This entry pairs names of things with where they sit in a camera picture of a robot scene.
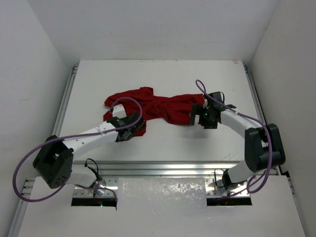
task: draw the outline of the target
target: white tabletop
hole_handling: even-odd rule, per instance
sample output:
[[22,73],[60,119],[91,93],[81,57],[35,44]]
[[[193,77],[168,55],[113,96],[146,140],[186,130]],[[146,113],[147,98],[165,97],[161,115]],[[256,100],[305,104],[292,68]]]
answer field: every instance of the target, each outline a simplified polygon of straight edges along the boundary
[[[29,203],[19,237],[303,237],[285,176],[271,176],[252,206],[206,206],[201,178],[119,178],[118,209],[71,206],[73,185]],[[31,198],[52,192],[37,178]]]
[[[241,61],[81,61],[62,124],[61,136],[86,131],[103,122],[106,98],[142,86],[154,95],[200,93],[195,80],[204,82],[208,93],[222,91],[233,104],[257,118]],[[123,161],[223,161],[242,160],[243,139],[230,128],[215,130],[168,124],[164,119],[147,122],[143,137],[105,144],[82,159]]]

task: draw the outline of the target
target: cable clip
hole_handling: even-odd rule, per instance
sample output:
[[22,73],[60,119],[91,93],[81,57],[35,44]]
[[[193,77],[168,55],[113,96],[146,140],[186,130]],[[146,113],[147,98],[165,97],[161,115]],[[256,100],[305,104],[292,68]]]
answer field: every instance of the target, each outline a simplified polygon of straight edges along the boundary
[[101,136],[103,136],[105,134],[105,133],[102,132],[102,130],[99,127],[97,127],[96,129],[100,133]]
[[208,102],[207,102],[207,99],[204,99],[204,104],[203,104],[203,108],[207,108],[208,106]]

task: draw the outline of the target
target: red cloth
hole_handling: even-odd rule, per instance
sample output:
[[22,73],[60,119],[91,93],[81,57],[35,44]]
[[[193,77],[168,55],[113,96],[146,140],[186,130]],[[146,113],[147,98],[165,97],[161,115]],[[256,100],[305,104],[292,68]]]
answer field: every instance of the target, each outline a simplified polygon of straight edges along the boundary
[[[202,94],[185,94],[173,97],[155,96],[154,89],[151,87],[141,87],[137,90],[129,90],[111,95],[104,102],[105,106],[110,107],[114,101],[121,97],[131,97],[135,99],[142,107],[143,119],[145,121],[157,118],[164,118],[170,124],[187,125],[190,120],[189,113],[192,110],[193,104],[204,104]],[[138,106],[131,100],[121,100],[126,115],[133,112],[138,112]],[[112,118],[112,114],[108,111],[103,115],[103,120],[106,121]],[[145,129],[137,132],[135,136],[142,136],[146,132]]]

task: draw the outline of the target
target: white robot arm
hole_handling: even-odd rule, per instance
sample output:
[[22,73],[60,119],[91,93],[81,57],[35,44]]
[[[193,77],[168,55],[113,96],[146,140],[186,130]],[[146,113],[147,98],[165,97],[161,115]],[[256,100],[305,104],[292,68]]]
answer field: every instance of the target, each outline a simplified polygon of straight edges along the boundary
[[[210,93],[209,96],[215,100],[224,103],[222,92]],[[205,129],[216,129],[217,124],[221,123],[230,127],[245,139],[244,159],[236,166],[224,171],[222,180],[217,181],[219,186],[226,190],[233,189],[238,184],[242,184],[256,172],[264,170],[268,166],[269,151],[267,147],[267,136],[261,124],[241,117],[237,113],[226,109],[224,106],[210,100],[204,96],[205,104],[203,106],[193,105],[190,125],[194,125],[195,116],[199,115],[199,124]],[[233,105],[227,105],[236,111]],[[285,154],[278,127],[275,124],[266,125],[272,141],[272,166],[285,163]]]
[[145,122],[141,118],[134,126],[115,131],[115,128],[136,122],[139,114],[133,113],[127,117],[124,107],[117,105],[113,107],[112,115],[113,118],[81,133],[100,133],[100,135],[51,143],[40,150],[33,162],[33,167],[40,173],[50,188],[55,189],[64,184],[76,184],[84,187],[94,186],[95,182],[98,183],[102,180],[102,177],[91,168],[74,166],[73,162],[83,154],[105,143],[128,141],[136,131],[145,127]]
[[[224,102],[221,92],[214,92],[209,95],[222,103]],[[228,107],[236,109],[233,105],[228,105]],[[86,167],[73,166],[73,161],[102,144],[127,141],[133,137],[134,132],[145,126],[144,120],[141,119],[130,128],[104,133],[103,131],[109,129],[132,124],[139,118],[137,113],[126,117],[122,105],[115,106],[112,113],[112,119],[83,133],[100,133],[100,135],[52,143],[40,150],[33,162],[33,166],[49,187],[54,189],[64,184],[76,184],[84,187],[99,185],[102,177],[96,171]],[[230,127],[245,139],[244,160],[236,166],[225,170],[222,179],[217,182],[226,190],[235,188],[257,171],[267,168],[269,159],[268,147],[266,146],[267,137],[259,123],[238,116],[236,113],[207,98],[205,98],[203,106],[193,105],[189,125],[194,125],[196,115],[199,115],[198,123],[206,129],[216,129],[217,124],[221,123]],[[285,162],[284,150],[278,127],[274,124],[269,124],[267,128],[273,145],[272,167],[275,167]]]

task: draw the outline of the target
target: black bracket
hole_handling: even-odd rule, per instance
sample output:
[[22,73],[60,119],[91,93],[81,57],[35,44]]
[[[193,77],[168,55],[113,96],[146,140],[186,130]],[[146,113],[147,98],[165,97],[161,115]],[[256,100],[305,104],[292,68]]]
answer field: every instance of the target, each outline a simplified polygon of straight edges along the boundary
[[[50,136],[46,141],[54,138],[57,136]],[[42,147],[33,161],[33,167],[51,189],[64,185],[69,179],[72,172],[73,151],[62,141],[55,142]]]
[[[133,112],[130,116],[124,118],[113,117],[107,120],[108,123],[111,123],[114,127],[123,127],[129,125],[139,118],[139,114]],[[134,126],[118,131],[118,137],[116,142],[123,142],[130,140],[134,134],[138,131],[141,131],[146,127],[145,120],[141,118]]]
[[[272,168],[285,163],[285,153],[278,127],[271,123],[267,125],[272,142]],[[245,131],[245,161],[252,172],[266,169],[269,160],[268,146],[263,147],[262,141],[267,143],[267,136],[262,127],[250,128]]]
[[[213,92],[210,93],[209,96],[219,102],[225,102],[225,95],[223,92]],[[193,126],[195,124],[196,115],[199,115],[198,123],[203,126],[204,129],[216,129],[217,124],[221,123],[221,112],[226,110],[226,108],[209,99],[205,95],[204,98],[207,100],[207,107],[204,107],[203,105],[193,105],[188,126]],[[230,108],[236,108],[233,105],[227,106]]]

